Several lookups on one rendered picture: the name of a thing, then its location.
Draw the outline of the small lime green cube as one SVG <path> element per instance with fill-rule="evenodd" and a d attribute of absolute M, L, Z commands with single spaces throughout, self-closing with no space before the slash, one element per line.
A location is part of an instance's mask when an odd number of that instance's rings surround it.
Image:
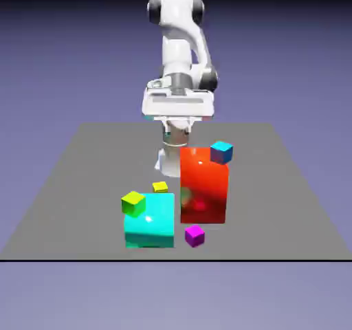
<path fill-rule="evenodd" d="M 136 191 L 129 192 L 121 198 L 121 209 L 126 215 L 139 216 L 146 210 L 146 196 Z"/>

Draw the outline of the small magenta cube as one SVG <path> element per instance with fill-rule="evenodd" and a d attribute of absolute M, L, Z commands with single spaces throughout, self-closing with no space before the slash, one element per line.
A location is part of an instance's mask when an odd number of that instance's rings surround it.
<path fill-rule="evenodd" d="M 185 228 L 185 241 L 190 247 L 195 248 L 205 241 L 205 232 L 199 225 L 192 225 Z"/>

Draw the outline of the large cyan box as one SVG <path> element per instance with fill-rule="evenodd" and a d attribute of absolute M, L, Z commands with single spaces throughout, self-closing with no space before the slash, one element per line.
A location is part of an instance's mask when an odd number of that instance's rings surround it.
<path fill-rule="evenodd" d="M 125 215 L 126 248 L 173 248 L 175 236 L 175 195 L 143 193 L 146 209 L 138 216 Z"/>

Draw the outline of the large red box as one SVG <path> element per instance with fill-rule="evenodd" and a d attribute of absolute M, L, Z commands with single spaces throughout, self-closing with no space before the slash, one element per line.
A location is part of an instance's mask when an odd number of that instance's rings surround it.
<path fill-rule="evenodd" d="M 226 221 L 229 168 L 210 159 L 209 147 L 180 151 L 180 221 L 223 224 Z"/>

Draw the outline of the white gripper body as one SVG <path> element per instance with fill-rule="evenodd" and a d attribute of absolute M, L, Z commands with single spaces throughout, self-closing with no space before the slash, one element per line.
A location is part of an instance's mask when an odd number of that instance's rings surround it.
<path fill-rule="evenodd" d="M 185 89 L 183 95 L 175 95 L 171 88 L 149 88 L 144 92 L 142 113 L 151 117 L 209 118 L 215 113 L 214 94 Z"/>

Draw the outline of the small blue cube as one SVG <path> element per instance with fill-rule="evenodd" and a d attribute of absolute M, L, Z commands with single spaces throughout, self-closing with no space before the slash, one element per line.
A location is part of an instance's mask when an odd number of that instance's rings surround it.
<path fill-rule="evenodd" d="M 225 165 L 232 160 L 234 146 L 227 142 L 218 141 L 210 146 L 210 160 Z"/>

